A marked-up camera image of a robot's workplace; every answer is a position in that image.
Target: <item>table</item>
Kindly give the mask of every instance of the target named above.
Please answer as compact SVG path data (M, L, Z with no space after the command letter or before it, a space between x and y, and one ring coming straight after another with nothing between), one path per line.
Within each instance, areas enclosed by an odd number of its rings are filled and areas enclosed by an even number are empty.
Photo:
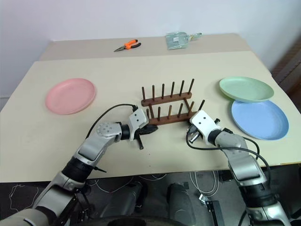
M143 50L143 46L136 50L122 51L121 55L110 55L87 51L81 57L80 51L85 49L85 43L106 43L108 40L75 41L68 52L62 47L51 48L35 62L24 79L21 81L11 98L0 113L0 182L48 181L61 170L72 157L78 146L83 142L87 131L95 119L109 107L120 103L140 105L142 99L141 87L145 87L146 97L151 97L151 85L155 85L156 95L161 93L161 84L165 83L165 91L169 92L175 81L174 92L179 91L181 81L185 80L184 90L188 90L192 78L195 79L192 88L191 101L198 103L205 99L203 110L212 118L221 119L220 125L243 136L244 134L233 122L230 114L232 100L221 93L218 87L220 79L228 76L247 76L259 79L269 84L275 91L271 99L285 114L290 123L288 134L277 141L254 139L261 148L262 156L270 165L290 164L301 162L301 155L297 144L299 141L299 127L301 116L289 97L276 84L270 72L237 35L228 34L228 42L235 46L231 51L220 43L223 35L216 35L214 41L206 40L203 36L199 41L192 42L195 48L168 51L155 49L156 45ZM163 37L154 38L165 41ZM207 45L202 52L202 43ZM111 40L110 51L118 48L124 40ZM55 59L55 52L61 53ZM45 107L47 92L57 83L70 78L85 78L93 82L97 88L96 98L85 110L72 115L56 115ZM177 113L181 102L173 102L172 113ZM161 115L167 115L169 104L160 105ZM101 121L121 121L126 123L131 113L130 107L120 107L111 111ZM159 130L141 136L144 149L139 150L136 141L121 141L110 146L100 160L98 167L107 173L92 172L90 178L118 177L140 174L154 174L167 172L182 172L194 170L227 169L227 159L220 151L193 150L185 144L186 122L162 125ZM205 146L202 141L195 142L196 146Z

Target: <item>gray floor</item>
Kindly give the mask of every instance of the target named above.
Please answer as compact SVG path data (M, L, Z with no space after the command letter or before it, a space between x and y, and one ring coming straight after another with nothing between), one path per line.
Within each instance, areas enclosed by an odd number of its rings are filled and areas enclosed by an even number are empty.
M292 214L301 208L301 184L298 175L298 165L276 167L272 170L272 189L280 194L281 202L288 214ZM98 184L103 189L114 190L119 186L129 181L131 177L125 178L108 178L101 179ZM148 184L149 192L145 200L145 204L141 213L137 215L167 217L167 202L166 192L167 187L171 183L189 183L188 193L190 195L193 209L197 218L197 226L211 226L212 218L207 212L206 207L202 206L198 200L198 192L193 187L189 174L186 173L171 173L159 181L147 181L139 177L134 177L133 181L143 181ZM206 190L213 185L213 175L211 172L199 172L198 184L200 188ZM8 195L11 192L12 186L16 184L5 183L0 184L0 217L1 219L15 213L15 210L10 209ZM244 202L240 196L239 189L234 181L220 182L219 190L212 200L218 200L221 205L224 221L226 226L237 225L239 218L245 208ZM95 205L93 217L99 215L105 205L110 201L113 194L107 194L99 190L97 186L91 187L91 192L88 194L88 199L91 204ZM12 207L18 210L31 204L34 195L37 192L35 186L18 187L12 196ZM243 225L248 225L246 218Z

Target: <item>robotic hand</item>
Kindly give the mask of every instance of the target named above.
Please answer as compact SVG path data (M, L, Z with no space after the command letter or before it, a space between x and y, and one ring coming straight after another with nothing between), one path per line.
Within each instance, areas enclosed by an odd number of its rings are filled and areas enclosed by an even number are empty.
M128 125L103 123L78 148L65 168L49 183L35 201L32 209L20 211L3 221L0 226L61 225L73 211L81 189L91 171L96 167L108 146L120 140L133 140L135 132L149 123L142 109L129 116Z
M230 130L221 130L204 111L197 112L191 119L192 124L187 133L186 141L190 147L198 137L206 144L213 144L222 150L228 158L228 166L239 186L246 203L246 212L253 225L290 226L290 222L276 196L271 192L269 183L263 174L257 160L249 155L243 137L233 134Z

